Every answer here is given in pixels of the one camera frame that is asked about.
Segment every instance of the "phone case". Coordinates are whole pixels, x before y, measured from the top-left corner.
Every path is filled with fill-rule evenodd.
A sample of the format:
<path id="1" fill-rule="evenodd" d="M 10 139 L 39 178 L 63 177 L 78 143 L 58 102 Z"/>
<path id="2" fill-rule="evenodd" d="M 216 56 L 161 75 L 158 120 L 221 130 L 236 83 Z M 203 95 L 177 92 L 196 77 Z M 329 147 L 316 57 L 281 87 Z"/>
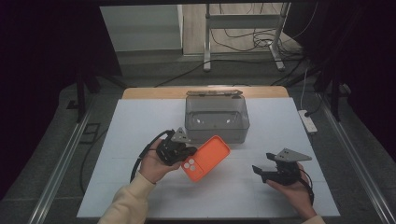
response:
<path id="1" fill-rule="evenodd" d="M 217 135 L 207 140 L 193 156 L 181 164 L 191 181 L 197 182 L 230 154 L 230 148 Z"/>

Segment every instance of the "transparent storage box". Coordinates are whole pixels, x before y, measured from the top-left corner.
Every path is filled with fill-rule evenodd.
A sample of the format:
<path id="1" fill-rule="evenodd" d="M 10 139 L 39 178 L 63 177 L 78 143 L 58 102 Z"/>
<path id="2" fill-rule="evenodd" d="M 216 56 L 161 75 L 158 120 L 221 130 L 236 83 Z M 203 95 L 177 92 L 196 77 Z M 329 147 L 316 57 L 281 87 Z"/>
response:
<path id="1" fill-rule="evenodd" d="M 201 95 L 186 98 L 185 128 L 192 143 L 214 135 L 225 143 L 244 143 L 250 126 L 242 95 Z"/>

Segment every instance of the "sleeve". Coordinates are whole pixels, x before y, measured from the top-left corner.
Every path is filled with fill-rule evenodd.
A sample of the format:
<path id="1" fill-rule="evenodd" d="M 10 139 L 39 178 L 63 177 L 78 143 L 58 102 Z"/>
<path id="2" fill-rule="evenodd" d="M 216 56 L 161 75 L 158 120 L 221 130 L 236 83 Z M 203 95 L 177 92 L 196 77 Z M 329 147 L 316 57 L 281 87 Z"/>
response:
<path id="1" fill-rule="evenodd" d="M 309 218 L 307 221 L 303 222 L 303 224 L 325 224 L 325 222 L 321 216 L 315 216 Z"/>
<path id="2" fill-rule="evenodd" d="M 131 184 L 117 191 L 98 223 L 144 223 L 149 210 L 148 196 L 154 188 L 154 184 L 137 172 Z"/>

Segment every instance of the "power strip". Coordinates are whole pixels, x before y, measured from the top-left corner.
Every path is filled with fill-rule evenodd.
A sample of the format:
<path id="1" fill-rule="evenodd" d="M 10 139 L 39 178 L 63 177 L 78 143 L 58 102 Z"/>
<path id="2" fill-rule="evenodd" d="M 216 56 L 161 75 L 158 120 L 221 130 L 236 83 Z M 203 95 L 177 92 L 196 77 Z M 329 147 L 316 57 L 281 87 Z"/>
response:
<path id="1" fill-rule="evenodd" d="M 314 121 L 310 117 L 305 116 L 306 110 L 299 110 L 298 114 L 300 115 L 301 120 L 303 121 L 303 124 L 305 126 L 305 129 L 308 133 L 317 133 L 318 129 L 314 124 Z"/>

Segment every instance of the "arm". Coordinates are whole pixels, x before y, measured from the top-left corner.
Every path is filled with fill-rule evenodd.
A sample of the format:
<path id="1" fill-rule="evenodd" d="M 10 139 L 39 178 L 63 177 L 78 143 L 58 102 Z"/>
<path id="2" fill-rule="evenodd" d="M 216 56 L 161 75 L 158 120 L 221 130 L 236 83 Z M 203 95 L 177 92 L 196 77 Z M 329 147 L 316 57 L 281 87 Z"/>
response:
<path id="1" fill-rule="evenodd" d="M 137 224 L 144 223 L 149 210 L 148 197 L 168 172 L 180 167 L 181 162 L 167 166 L 158 158 L 155 148 L 161 143 L 158 139 L 142 160 L 140 170 L 131 184 L 120 188 L 114 196 L 112 204 L 100 218 L 99 224 Z"/>
<path id="2" fill-rule="evenodd" d="M 308 183 L 308 179 L 303 172 L 304 167 L 298 163 L 301 171 L 302 179 Z M 288 199 L 291 206 L 297 211 L 299 216 L 305 220 L 303 224 L 323 224 L 323 219 L 317 215 L 317 212 L 314 210 L 311 201 L 309 199 L 309 194 L 305 189 L 304 185 L 300 182 L 296 182 L 289 186 L 283 186 L 275 181 L 267 180 L 267 184 L 273 189 L 281 192 Z"/>

